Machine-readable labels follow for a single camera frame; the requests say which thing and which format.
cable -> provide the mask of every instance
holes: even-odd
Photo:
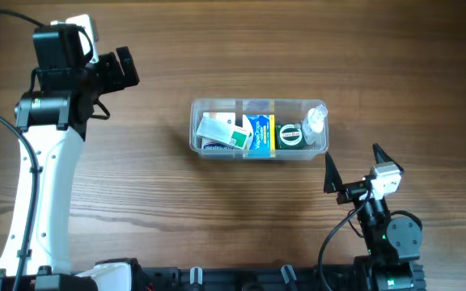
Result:
[[[330,234],[328,234],[327,238],[323,242],[323,245],[321,246],[320,255],[317,258],[317,266],[318,266],[319,273],[320,273],[321,283],[323,283],[324,287],[328,291],[332,291],[332,288],[330,288],[330,286],[328,285],[327,279],[324,277],[324,272],[323,272],[324,250],[326,249],[326,247],[327,247],[328,243],[330,242],[330,240],[332,239],[333,235],[336,234],[336,232],[338,230],[340,230],[341,227],[343,227],[343,225],[346,224],[346,222],[348,222],[350,219],[354,218],[354,216],[357,215],[357,213],[359,213],[364,208],[364,206],[366,206],[366,204],[368,203],[370,198],[371,198],[371,190],[368,189],[368,193],[366,194],[366,198],[364,199],[362,204],[359,205],[359,207],[357,207],[351,214],[346,216],[345,219],[343,219],[341,222],[339,222],[339,224],[336,227],[333,228],[333,230],[330,232]]]
[[[346,216],[348,217],[353,211],[355,211],[355,209],[350,210]],[[352,228],[352,230],[354,230],[355,234],[356,234],[359,238],[364,238],[364,235],[362,235],[362,234],[355,228],[355,226],[352,224],[352,221],[351,221],[350,219],[348,220],[348,223],[349,223],[349,226]]]
[[[28,206],[28,215],[26,217],[26,225],[24,227],[24,236],[23,236],[23,244],[21,245],[21,250],[19,251],[19,264],[17,266],[17,273],[15,274],[14,280],[14,287],[13,291],[17,291],[19,289],[19,281],[21,276],[23,275],[24,265],[26,262],[26,258],[28,255],[28,244],[30,243],[30,234],[32,231],[32,223],[33,223],[33,214],[36,209],[36,200],[39,190],[39,163],[37,162],[37,156],[34,152],[32,145],[19,132],[19,130],[6,121],[4,118],[0,117],[0,122],[5,125],[22,143],[26,151],[28,152],[28,156],[30,158],[30,163],[32,167],[30,168],[30,172],[32,173],[32,195],[30,196],[30,205]]]
[[[35,67],[32,70],[32,80],[30,81],[30,89],[28,89],[28,92],[32,93],[33,88],[36,86],[36,76],[37,76],[37,70],[39,67]]]
[[[393,215],[404,215],[406,217],[409,217],[411,219],[413,219],[413,221],[415,221],[418,225],[418,227],[420,227],[420,231],[422,231],[422,228],[423,228],[423,225],[422,225],[422,221],[420,220],[420,218],[418,218],[416,215],[410,213],[410,212],[407,212],[405,210],[397,210],[397,211],[393,211],[392,213],[389,213],[390,216],[393,216]]]
[[[98,105],[98,107],[99,107],[100,109],[102,109],[102,111],[105,113],[105,116],[93,114],[93,115],[91,115],[91,118],[101,119],[101,120],[108,120],[109,117],[111,117],[111,112],[109,112],[109,110],[105,107],[105,105],[103,105],[103,104],[100,102],[100,100],[96,100],[96,101],[95,101],[95,105]]]
[[[14,11],[9,11],[7,9],[0,9],[0,14],[4,14],[4,15],[10,15],[10,16],[14,16],[14,17],[17,17],[17,18],[21,18],[21,19],[24,19],[26,21],[28,21],[29,23],[33,23],[35,24],[36,26],[38,27],[43,27],[44,24],[35,20],[35,19],[32,19],[26,15],[22,15],[18,12],[14,12]]]

white arm segment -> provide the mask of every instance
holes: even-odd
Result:
[[[98,286],[98,291],[130,291],[133,281],[130,265],[127,263],[99,264],[76,276],[89,276]]]
[[[24,136],[36,151],[39,167],[43,167],[43,170],[39,178],[36,215],[29,246],[32,255],[27,258],[23,274],[35,275],[40,266],[51,266],[53,273],[70,273],[68,216],[74,170],[83,139],[71,127],[61,131],[57,130],[56,125],[32,126]],[[17,252],[23,243],[32,190],[30,158],[23,144],[19,144],[21,167],[14,216],[0,258],[0,272],[5,269],[7,276],[15,276],[17,272]]]

black clamp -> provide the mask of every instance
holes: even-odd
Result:
[[[34,169],[34,168],[30,167],[30,173],[34,173],[34,174],[35,173],[42,173],[43,169],[44,168],[42,166],[39,166],[39,169]]]
[[[20,258],[21,257],[21,250],[17,250],[17,257]],[[26,257],[27,258],[31,258],[32,257],[32,249],[28,249],[26,251]]]

wood grain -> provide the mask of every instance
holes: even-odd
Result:
[[[44,22],[88,13],[99,51],[128,45],[141,83],[103,102],[74,178],[74,267],[133,256],[143,266],[316,263],[345,216],[322,193],[324,162],[210,162],[188,145],[193,99],[322,99],[345,181],[378,142],[405,169],[392,209],[425,224],[429,290],[466,290],[466,2],[0,1]],[[33,27],[0,16],[0,113],[28,88]],[[18,180],[16,140],[0,126],[0,255]],[[326,263],[364,242],[344,228]]]

plastic container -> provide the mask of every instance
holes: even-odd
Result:
[[[202,158],[312,160],[328,149],[328,117],[324,129],[311,145],[302,150],[233,150],[202,149],[202,138],[196,135],[205,112],[234,112],[235,123],[242,126],[243,115],[274,115],[276,124],[300,124],[311,108],[326,105],[317,99],[196,99],[190,113],[190,148]]]

